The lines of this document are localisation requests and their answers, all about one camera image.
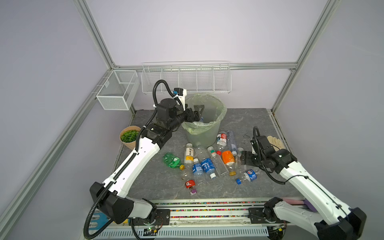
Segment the Pepsi label bottle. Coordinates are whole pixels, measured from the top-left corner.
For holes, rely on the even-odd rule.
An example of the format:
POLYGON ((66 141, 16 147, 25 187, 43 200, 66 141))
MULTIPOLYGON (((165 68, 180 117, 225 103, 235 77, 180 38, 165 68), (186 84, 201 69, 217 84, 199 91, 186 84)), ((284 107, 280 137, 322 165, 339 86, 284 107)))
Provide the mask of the Pepsi label bottle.
POLYGON ((242 185, 244 183, 251 183, 254 182, 257 178, 257 173, 254 170, 249 169, 239 173, 238 178, 236 179, 236 183, 238 185, 242 185))

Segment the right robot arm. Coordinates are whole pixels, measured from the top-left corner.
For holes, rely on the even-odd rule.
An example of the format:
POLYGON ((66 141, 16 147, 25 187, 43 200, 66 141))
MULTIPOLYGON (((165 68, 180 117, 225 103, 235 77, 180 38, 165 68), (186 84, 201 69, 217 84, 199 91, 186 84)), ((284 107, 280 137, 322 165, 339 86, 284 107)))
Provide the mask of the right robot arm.
POLYGON ((258 167, 279 185, 290 183, 315 208, 295 206, 274 197, 262 210, 251 208, 249 218, 274 224, 288 222, 316 236, 319 240, 357 240, 364 230, 367 215, 360 208, 350 208, 311 176, 297 158, 286 149, 273 146, 258 127, 250 140, 252 151, 244 151, 242 162, 258 167))

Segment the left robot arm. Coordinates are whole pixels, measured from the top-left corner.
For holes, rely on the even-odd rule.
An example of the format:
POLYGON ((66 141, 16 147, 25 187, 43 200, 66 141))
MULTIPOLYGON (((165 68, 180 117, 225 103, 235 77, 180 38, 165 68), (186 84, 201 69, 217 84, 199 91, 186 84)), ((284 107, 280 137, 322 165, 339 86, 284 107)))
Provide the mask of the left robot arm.
POLYGON ((139 131, 135 148, 108 178, 90 187, 93 205, 83 228, 86 240, 97 237, 111 223, 121 224, 127 219, 142 219, 151 224, 156 220, 155 204, 145 199, 129 198, 128 193, 139 173, 172 137, 173 132, 184 122, 198 122, 200 116, 198 111, 185 103, 187 90, 175 88, 172 91, 165 80, 155 83, 152 96, 155 110, 139 131), (91 234, 89 227, 96 210, 100 210, 109 220, 91 234))

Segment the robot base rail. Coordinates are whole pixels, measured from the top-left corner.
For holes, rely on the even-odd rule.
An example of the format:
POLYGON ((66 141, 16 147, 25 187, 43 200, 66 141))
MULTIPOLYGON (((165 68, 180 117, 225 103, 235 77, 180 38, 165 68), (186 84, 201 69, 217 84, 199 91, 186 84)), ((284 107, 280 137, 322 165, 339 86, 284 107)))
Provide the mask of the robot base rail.
POLYGON ((98 240, 314 240, 288 221, 268 222, 257 215, 267 198, 155 200, 155 221, 112 223, 98 240))

